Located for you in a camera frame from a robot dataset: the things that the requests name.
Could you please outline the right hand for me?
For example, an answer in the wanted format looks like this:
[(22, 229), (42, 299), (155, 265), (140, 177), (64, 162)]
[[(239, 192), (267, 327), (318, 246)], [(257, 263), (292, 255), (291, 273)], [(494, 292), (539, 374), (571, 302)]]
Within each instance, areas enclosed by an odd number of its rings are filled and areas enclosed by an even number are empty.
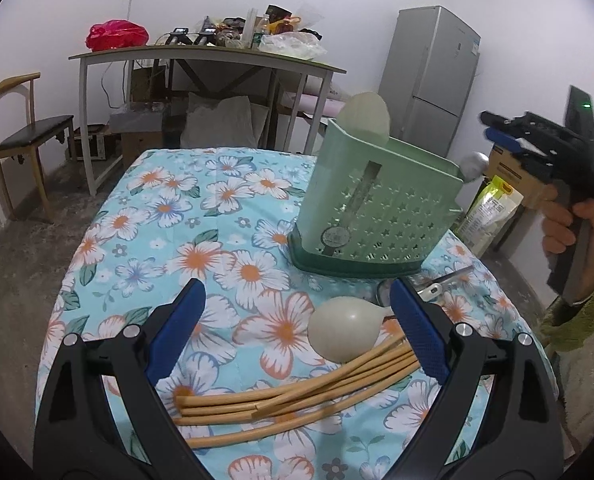
[(547, 256), (562, 255), (566, 249), (577, 243), (577, 237), (571, 231), (574, 220), (586, 220), (590, 224), (588, 250), (581, 274), (574, 285), (574, 296), (566, 299), (568, 304), (580, 304), (594, 292), (594, 200), (585, 200), (572, 206), (557, 203), (557, 188), (545, 185), (542, 192), (542, 248)]

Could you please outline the green fleece sleeve forearm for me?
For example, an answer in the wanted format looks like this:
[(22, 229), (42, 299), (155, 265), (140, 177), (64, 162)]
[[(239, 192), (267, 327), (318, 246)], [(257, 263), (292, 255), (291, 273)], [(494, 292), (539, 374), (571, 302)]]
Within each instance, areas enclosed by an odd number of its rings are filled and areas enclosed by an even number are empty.
[(594, 438), (594, 292), (580, 306), (556, 299), (538, 335), (557, 380), (565, 453), (572, 457)]

